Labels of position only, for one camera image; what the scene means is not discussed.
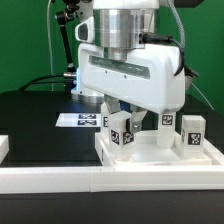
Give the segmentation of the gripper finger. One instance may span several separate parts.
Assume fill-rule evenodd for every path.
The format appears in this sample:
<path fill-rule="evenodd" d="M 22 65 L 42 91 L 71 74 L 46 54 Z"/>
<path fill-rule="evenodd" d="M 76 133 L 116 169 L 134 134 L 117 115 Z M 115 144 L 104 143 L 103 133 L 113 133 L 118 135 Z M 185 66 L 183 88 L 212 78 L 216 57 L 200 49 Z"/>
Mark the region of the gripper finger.
<path fill-rule="evenodd" d="M 105 95 L 104 101 L 110 114 L 114 114 L 120 111 L 120 103 L 117 98 Z"/>
<path fill-rule="evenodd" d="M 140 132 L 142 121 L 147 114 L 147 110 L 135 105 L 130 106 L 131 117 L 127 120 L 127 130 L 132 133 Z"/>

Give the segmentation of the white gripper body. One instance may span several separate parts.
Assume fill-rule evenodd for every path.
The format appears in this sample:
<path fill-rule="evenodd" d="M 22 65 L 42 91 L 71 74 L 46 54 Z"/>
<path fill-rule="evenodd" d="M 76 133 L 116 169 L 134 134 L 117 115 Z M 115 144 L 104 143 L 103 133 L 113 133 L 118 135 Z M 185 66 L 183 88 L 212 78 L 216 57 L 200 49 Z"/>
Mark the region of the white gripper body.
<path fill-rule="evenodd" d="M 153 111 L 176 112 L 185 101 L 182 53 L 150 44 L 149 16 L 91 16 L 75 28 L 78 48 L 76 94 L 105 95 Z"/>

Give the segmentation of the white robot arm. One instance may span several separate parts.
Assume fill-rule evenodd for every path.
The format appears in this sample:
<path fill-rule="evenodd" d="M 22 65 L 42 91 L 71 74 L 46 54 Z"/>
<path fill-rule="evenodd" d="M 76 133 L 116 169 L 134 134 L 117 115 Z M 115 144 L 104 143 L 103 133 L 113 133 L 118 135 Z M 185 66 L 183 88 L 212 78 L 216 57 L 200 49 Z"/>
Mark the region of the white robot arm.
<path fill-rule="evenodd" d="M 59 26 L 78 17 L 78 63 L 66 47 L 73 93 L 83 101 L 103 100 L 117 115 L 119 103 L 130 105 L 126 130 L 141 130 L 149 111 L 180 110 L 185 90 L 197 73 L 185 65 L 185 35 L 178 7 L 192 0 L 62 0 Z"/>

